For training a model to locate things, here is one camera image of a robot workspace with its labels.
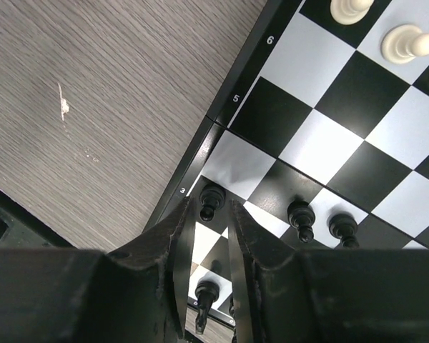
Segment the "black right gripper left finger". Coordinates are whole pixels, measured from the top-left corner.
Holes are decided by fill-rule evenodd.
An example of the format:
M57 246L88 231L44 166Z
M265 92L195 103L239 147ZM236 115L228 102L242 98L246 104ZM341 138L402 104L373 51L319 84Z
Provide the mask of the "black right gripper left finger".
M108 253L121 268L112 339L183 338L194 231L195 200L185 197L162 221Z

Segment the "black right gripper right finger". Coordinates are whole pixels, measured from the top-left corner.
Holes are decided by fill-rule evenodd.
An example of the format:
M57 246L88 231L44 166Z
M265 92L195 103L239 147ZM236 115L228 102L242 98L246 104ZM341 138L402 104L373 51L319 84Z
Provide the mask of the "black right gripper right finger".
M295 253L230 202L229 255L238 342L300 341Z

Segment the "black white chess board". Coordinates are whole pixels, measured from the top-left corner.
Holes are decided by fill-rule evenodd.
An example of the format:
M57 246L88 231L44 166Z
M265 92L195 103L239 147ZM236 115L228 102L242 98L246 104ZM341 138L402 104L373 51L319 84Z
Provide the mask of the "black white chess board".
M154 220L209 184L296 249L429 249L429 1L269 1Z

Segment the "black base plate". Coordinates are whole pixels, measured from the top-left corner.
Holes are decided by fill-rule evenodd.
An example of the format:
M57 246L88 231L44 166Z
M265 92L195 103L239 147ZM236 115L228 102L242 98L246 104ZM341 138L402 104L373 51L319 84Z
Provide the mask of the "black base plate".
M73 245L0 190L0 247L72 248Z

